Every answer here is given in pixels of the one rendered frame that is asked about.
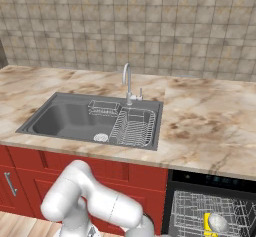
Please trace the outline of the grey kitchen sink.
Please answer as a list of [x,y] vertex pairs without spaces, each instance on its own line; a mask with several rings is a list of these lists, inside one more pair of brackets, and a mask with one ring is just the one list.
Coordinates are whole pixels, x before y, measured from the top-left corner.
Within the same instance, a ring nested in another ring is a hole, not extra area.
[[153,151],[157,149],[163,110],[161,101],[134,101],[128,106],[124,98],[56,92],[17,131],[24,134],[124,146],[109,142],[109,135],[118,116],[90,114],[88,105],[92,100],[116,102],[121,105],[121,109],[127,107],[154,111],[156,122],[151,143],[146,147],[126,147]]

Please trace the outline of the red false drawer front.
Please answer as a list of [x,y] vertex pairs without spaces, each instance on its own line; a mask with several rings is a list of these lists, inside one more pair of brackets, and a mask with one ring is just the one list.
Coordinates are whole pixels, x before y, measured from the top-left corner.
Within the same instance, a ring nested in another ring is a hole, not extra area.
[[61,172],[73,160],[85,161],[98,180],[164,191],[168,170],[163,168],[8,146],[17,168]]

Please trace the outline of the yellow cutlery basket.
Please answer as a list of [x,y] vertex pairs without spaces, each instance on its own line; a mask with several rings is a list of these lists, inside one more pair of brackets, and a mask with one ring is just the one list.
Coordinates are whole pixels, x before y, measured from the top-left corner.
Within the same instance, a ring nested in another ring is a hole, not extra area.
[[210,217],[209,213],[205,213],[203,217],[203,226],[204,226],[204,237],[218,237],[218,234],[215,233],[209,226],[208,219]]

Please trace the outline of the black dishwasher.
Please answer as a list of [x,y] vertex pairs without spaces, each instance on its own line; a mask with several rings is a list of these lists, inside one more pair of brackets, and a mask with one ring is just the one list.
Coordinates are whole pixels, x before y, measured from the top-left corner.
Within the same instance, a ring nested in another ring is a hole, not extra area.
[[256,181],[169,169],[161,233],[213,237],[206,213],[227,220],[228,231],[216,237],[256,237]]

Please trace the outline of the silver sink tap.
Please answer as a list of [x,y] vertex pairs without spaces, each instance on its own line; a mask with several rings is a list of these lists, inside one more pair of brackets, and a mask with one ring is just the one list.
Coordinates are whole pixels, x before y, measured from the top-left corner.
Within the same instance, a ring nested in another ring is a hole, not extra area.
[[142,101],[143,100],[143,95],[140,94],[139,96],[133,95],[131,91],[131,69],[130,69],[130,63],[127,62],[124,66],[123,69],[123,75],[122,75],[122,84],[125,85],[127,84],[128,86],[128,91],[126,93],[126,99],[127,99],[127,105],[131,106],[132,102],[137,100],[137,101]]

